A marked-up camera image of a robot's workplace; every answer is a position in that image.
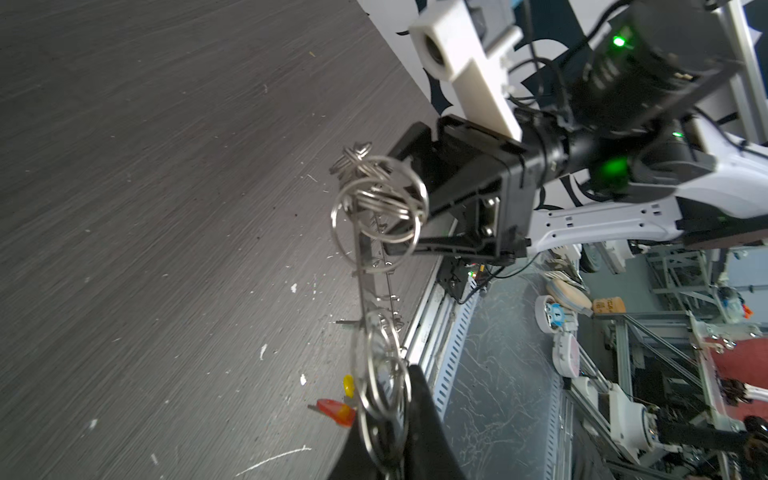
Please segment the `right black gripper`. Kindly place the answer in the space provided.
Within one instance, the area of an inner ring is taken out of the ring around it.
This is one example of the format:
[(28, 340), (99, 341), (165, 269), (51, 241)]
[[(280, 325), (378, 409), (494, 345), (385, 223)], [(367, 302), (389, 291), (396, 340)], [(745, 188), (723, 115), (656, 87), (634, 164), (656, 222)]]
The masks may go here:
[(415, 255), (443, 255), (507, 264), (527, 256), (526, 240), (540, 179), (540, 136), (523, 126), (520, 141), (455, 115), (435, 128), (412, 124), (389, 150), (426, 186), (428, 218), (454, 215), (463, 231), (421, 236)]

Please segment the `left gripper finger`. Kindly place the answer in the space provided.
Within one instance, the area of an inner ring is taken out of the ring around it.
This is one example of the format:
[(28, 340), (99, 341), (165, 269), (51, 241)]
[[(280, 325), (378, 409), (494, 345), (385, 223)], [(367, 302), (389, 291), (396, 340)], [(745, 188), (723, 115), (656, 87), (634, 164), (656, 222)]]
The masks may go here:
[[(403, 479), (464, 479), (460, 465), (446, 440), (429, 386), (418, 365), (408, 367), (412, 398), (408, 412), (408, 437), (404, 449)], [(383, 479), (353, 424), (328, 479)]]

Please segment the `red capped key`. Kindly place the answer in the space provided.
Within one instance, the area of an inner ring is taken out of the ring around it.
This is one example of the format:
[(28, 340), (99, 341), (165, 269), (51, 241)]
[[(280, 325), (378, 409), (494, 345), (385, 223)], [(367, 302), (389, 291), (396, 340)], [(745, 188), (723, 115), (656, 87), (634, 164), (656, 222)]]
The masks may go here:
[(350, 399), (333, 400), (318, 399), (315, 403), (307, 405), (307, 408), (331, 419), (337, 425), (351, 428), (356, 421), (357, 410)]

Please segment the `yellow capped key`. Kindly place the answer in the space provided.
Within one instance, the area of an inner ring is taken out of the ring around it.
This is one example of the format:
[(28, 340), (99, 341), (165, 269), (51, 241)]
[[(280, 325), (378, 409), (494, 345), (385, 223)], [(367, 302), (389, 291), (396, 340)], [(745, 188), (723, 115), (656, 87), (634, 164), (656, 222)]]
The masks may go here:
[(354, 399), (356, 395), (355, 379), (352, 375), (345, 375), (343, 378), (344, 394), (347, 398)]

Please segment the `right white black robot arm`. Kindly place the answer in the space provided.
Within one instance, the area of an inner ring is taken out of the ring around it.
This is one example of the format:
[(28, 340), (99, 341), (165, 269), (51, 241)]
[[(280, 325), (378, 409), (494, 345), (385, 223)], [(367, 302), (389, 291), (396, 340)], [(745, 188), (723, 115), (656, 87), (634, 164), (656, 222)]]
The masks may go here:
[(513, 51), (533, 24), (489, 39), (481, 7), (417, 1), (372, 19), (439, 112), (393, 150), (409, 158), (429, 213), (458, 233), (419, 254), (507, 265), (611, 240), (726, 248), (767, 236), (767, 150), (699, 107), (741, 62), (702, 1), (616, 1), (556, 58), (540, 93), (516, 94)]

